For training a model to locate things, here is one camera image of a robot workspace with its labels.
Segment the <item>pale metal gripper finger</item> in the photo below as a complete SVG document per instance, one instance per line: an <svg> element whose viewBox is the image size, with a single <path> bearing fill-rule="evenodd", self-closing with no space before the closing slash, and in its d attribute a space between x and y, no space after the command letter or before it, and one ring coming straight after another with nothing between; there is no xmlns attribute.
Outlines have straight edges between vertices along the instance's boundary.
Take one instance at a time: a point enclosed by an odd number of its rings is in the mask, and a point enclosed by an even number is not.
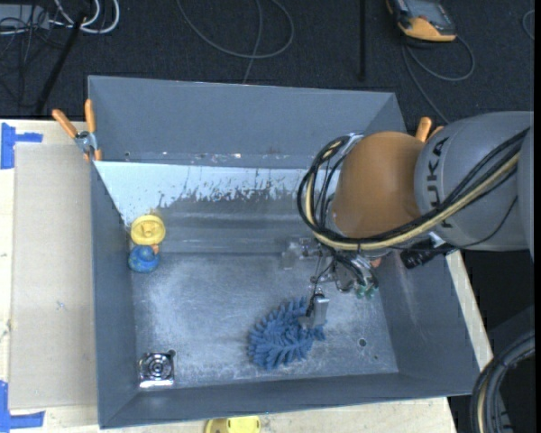
<svg viewBox="0 0 541 433"><path fill-rule="evenodd" d="M300 262L311 260L319 255L319 243L310 238L300 238L287 242L280 254L280 267L284 270L293 269Z"/></svg>
<svg viewBox="0 0 541 433"><path fill-rule="evenodd" d="M303 308L298 323L305 328L318 328L326 323L330 299L325 296L313 296Z"/></svg>

